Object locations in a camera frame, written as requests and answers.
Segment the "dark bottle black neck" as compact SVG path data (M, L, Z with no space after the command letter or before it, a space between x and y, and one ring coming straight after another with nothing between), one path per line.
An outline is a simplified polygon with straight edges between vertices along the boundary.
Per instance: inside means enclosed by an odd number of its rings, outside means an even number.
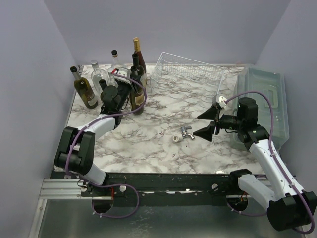
M100 93L100 97L103 97L103 91L106 89L107 87L107 82L104 79L100 79L99 80L99 85L101 87L101 93Z
M137 53L132 54L133 59L133 66L136 68L135 72L132 73L132 78L137 81L139 84L142 84L143 87L145 87L145 70L144 68L139 64L139 56ZM136 85L135 83L132 83L132 91L131 95L137 97L137 96L143 96L144 92L143 90Z

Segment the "green bottle silver neck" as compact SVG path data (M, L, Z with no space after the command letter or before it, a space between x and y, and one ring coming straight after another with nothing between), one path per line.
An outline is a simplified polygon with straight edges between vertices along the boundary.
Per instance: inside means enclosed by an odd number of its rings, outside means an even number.
M137 81L139 84L143 86L141 81L141 75L138 75L137 67L131 66L131 74L130 78ZM138 109L138 111L134 112L135 115L140 115L144 111L144 106L141 104L144 102L144 92L143 90L135 83L131 83L131 93L129 95L129 100L131 104L131 110L134 111Z
M98 105L98 101L88 80L79 74L77 67L72 66L70 71L72 72L75 79L75 90L77 91L85 106L88 109L95 108Z

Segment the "clear bottle silver stopper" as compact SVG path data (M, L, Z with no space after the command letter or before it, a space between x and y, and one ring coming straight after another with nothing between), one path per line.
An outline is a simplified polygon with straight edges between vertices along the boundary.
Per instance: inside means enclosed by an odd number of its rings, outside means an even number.
M93 68L91 79L96 92L100 95L102 93L102 88L99 84L99 81L103 79L106 81L106 84L108 84L108 73L99 67L98 62L95 59L91 61L91 66Z
M107 81L107 86L115 86L118 87L117 82L115 81L115 77L112 73L116 73L117 69L110 67L109 69L107 69L107 73L108 73L108 81Z

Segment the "clear bottle dark cork stopper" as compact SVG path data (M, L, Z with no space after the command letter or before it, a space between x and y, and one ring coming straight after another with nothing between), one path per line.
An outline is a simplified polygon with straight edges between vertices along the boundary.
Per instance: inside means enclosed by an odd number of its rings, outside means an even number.
M112 55L111 68L113 69L126 68L126 65L120 61L117 50L112 50L111 55Z

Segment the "red wine bottle gold cap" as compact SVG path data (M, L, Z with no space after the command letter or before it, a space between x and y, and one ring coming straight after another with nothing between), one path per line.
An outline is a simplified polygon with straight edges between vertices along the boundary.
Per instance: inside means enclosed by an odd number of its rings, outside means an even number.
M147 73L147 68L146 68L146 64L141 52L141 48L140 48L140 40L138 37L134 37L133 38L133 44L134 44L134 53L136 53L139 57L139 64L140 66L143 67L144 72Z

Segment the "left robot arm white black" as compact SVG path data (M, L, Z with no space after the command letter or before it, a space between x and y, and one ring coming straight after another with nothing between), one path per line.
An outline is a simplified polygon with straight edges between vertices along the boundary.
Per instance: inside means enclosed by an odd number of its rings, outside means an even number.
M93 183L93 191L99 196L109 192L108 174L94 164L95 142L106 133L116 129L124 113L122 107L129 94L135 89L135 81L117 81L118 86L106 86L101 94L103 105L98 117L80 127L63 130L54 165L75 172Z

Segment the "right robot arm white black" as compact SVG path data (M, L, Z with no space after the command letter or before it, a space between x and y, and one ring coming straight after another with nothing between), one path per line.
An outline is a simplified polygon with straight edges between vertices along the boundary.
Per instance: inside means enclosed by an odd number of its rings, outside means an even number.
M307 192L289 172L280 158L267 130L258 124L258 105L256 100L243 97L238 101L238 111L234 115L225 115L227 99L215 96L212 106L198 116L209 120L207 127L194 132L204 140L212 141L213 135L222 129L237 132L246 149L256 157L271 187L261 183L248 170L231 172L228 189L233 194L242 191L252 196L265 210L270 224L277 230L296 229L303 225L315 228L313 218L317 207L317 196Z

